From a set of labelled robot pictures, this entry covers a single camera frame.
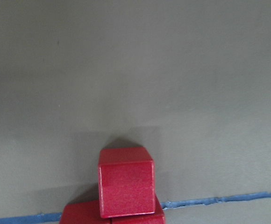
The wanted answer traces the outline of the red cube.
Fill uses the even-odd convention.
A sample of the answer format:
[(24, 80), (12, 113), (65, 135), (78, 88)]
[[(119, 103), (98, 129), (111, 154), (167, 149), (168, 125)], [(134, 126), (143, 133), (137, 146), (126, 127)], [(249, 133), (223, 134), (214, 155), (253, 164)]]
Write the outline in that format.
[(102, 218), (152, 214), (156, 210), (155, 163), (144, 147), (102, 149), (98, 187)]

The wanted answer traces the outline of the red cube placed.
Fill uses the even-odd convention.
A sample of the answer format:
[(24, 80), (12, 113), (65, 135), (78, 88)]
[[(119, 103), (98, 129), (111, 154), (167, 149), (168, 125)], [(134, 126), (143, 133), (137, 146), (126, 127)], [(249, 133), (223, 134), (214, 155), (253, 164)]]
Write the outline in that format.
[(162, 206), (155, 196), (156, 209), (153, 214), (134, 215), (111, 218), (112, 224), (165, 224), (165, 214)]
[(110, 224), (111, 219), (101, 218), (99, 200), (73, 203), (65, 206), (60, 224)]

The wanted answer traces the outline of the brown paper table cover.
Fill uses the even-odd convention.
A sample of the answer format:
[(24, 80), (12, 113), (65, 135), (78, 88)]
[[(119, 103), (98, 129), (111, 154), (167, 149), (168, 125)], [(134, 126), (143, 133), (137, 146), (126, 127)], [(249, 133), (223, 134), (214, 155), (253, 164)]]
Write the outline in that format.
[(138, 146), (161, 202), (271, 193), (271, 0), (0, 0), (0, 218)]

